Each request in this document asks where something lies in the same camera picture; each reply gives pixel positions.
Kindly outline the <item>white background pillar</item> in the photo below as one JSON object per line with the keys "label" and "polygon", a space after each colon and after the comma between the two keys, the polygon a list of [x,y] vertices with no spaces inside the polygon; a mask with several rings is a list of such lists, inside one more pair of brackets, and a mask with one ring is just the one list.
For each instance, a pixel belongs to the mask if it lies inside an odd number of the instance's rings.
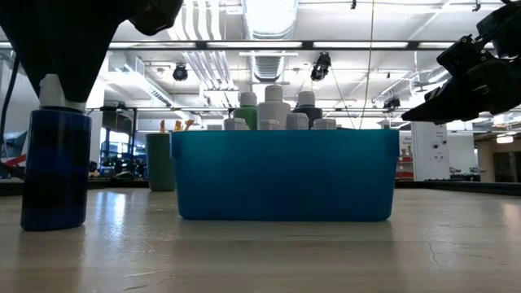
{"label": "white background pillar", "polygon": [[412,122],[414,180],[450,179],[446,125]]}

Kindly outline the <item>dark green cup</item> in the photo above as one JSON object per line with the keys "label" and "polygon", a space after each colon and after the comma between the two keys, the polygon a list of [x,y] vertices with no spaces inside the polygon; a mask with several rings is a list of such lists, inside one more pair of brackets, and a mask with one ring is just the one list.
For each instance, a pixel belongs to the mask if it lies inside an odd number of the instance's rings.
{"label": "dark green cup", "polygon": [[168,133],[148,133],[147,171],[151,191],[175,191],[173,159]]}

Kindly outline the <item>ceiling air vent grille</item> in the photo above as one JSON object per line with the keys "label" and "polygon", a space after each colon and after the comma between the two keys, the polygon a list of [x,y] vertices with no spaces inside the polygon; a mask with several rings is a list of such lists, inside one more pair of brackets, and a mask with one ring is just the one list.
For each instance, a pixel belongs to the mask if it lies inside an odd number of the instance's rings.
{"label": "ceiling air vent grille", "polygon": [[252,61],[254,76],[258,81],[275,82],[282,74],[283,57],[257,56]]}

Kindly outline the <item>horizontal overhead rig beam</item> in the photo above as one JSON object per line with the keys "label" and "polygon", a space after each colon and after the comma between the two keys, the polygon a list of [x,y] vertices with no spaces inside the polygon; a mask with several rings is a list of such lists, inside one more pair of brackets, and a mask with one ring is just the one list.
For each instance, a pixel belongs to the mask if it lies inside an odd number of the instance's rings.
{"label": "horizontal overhead rig beam", "polygon": [[441,51],[453,42],[444,41],[143,41],[112,42],[109,50],[381,50]]}

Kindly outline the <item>blue plastic bin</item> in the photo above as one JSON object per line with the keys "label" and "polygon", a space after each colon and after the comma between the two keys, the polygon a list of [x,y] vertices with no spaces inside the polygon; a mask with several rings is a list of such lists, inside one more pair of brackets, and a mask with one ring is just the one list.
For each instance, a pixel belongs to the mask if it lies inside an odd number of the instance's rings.
{"label": "blue plastic bin", "polygon": [[390,129],[171,135],[180,216],[207,221],[385,221],[399,133]]}

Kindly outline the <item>small dark blue paint bottle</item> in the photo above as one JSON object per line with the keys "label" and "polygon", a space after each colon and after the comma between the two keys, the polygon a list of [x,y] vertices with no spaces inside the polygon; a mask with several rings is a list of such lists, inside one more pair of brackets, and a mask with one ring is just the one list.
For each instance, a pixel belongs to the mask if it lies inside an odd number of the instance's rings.
{"label": "small dark blue paint bottle", "polygon": [[56,74],[43,77],[39,99],[30,115],[20,225],[75,228],[86,218],[92,120],[84,103],[66,100]]}

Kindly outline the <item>large white paint bottle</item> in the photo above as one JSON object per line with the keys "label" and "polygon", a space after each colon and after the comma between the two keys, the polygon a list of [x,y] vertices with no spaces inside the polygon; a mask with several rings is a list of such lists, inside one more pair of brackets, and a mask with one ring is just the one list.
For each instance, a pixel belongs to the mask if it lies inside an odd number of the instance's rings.
{"label": "large white paint bottle", "polygon": [[265,88],[265,101],[257,106],[257,126],[262,120],[276,120],[281,130],[286,129],[287,115],[291,106],[283,101],[283,89],[280,85],[268,85]]}

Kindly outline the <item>background workstation equipment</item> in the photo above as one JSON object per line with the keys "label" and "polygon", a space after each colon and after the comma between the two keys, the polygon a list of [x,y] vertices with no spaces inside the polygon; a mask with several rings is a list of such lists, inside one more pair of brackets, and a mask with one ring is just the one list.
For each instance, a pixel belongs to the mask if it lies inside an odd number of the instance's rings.
{"label": "background workstation equipment", "polygon": [[147,163],[139,158],[106,157],[90,162],[90,178],[147,179]]}

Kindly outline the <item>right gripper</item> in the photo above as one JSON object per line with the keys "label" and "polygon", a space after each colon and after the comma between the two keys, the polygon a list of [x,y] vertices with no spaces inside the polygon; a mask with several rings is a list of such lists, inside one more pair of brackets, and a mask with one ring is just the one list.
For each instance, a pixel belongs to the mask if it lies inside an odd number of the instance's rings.
{"label": "right gripper", "polygon": [[467,35],[443,51],[437,62],[451,75],[448,83],[424,94],[425,101],[401,118],[441,125],[481,112],[507,112],[520,105],[521,83],[515,61],[485,50],[487,42]]}

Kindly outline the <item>large dark grey paint bottle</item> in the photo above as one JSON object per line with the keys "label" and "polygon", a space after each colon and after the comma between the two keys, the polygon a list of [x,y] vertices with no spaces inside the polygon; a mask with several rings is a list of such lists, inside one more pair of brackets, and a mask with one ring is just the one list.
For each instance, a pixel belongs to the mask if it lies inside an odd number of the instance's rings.
{"label": "large dark grey paint bottle", "polygon": [[313,91],[302,91],[297,95],[297,104],[292,112],[305,113],[309,118],[309,129],[312,129],[313,122],[322,118],[322,109],[316,107],[316,98]]}

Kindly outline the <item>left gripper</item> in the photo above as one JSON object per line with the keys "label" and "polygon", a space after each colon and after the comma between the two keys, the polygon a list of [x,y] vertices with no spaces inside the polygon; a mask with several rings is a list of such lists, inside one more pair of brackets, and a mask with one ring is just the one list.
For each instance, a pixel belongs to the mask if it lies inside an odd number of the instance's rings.
{"label": "left gripper", "polygon": [[65,98],[84,103],[117,27],[129,21],[152,36],[173,26],[183,0],[0,0],[8,37],[52,35],[52,72]]}

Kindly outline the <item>background computer monitor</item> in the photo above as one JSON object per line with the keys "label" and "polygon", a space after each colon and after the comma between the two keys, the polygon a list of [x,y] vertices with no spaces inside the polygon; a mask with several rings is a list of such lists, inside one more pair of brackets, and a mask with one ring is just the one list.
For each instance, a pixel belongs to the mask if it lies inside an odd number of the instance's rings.
{"label": "background computer monitor", "polygon": [[0,143],[0,159],[14,159],[22,156],[27,134],[27,131],[4,133]]}

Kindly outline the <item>large green paint bottle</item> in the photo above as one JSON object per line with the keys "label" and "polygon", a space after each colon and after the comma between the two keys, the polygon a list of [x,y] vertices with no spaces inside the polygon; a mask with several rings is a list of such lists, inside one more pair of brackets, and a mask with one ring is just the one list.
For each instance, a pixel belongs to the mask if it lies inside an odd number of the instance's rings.
{"label": "large green paint bottle", "polygon": [[239,107],[232,111],[234,118],[245,120],[250,130],[257,130],[257,97],[253,92],[242,92]]}

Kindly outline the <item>red background shelf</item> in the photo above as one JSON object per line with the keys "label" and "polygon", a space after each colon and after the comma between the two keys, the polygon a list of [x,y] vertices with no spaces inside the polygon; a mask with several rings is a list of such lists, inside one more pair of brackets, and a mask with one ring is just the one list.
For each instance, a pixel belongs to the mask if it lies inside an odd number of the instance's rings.
{"label": "red background shelf", "polygon": [[412,181],[414,179],[414,160],[411,155],[401,156],[397,160],[396,180]]}

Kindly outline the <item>black aluminium table frame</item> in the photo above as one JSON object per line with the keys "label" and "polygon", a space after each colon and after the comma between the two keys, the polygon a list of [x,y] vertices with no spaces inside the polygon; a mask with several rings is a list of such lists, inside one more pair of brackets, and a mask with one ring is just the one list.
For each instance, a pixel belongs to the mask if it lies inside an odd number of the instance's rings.
{"label": "black aluminium table frame", "polygon": [[[147,188],[148,182],[144,180],[91,180],[88,190],[109,188]],[[476,181],[396,181],[396,189],[429,189],[450,190],[491,195],[521,196],[521,184],[519,183],[490,183]],[[20,180],[0,180],[0,197],[20,195],[24,190],[24,183]]]}

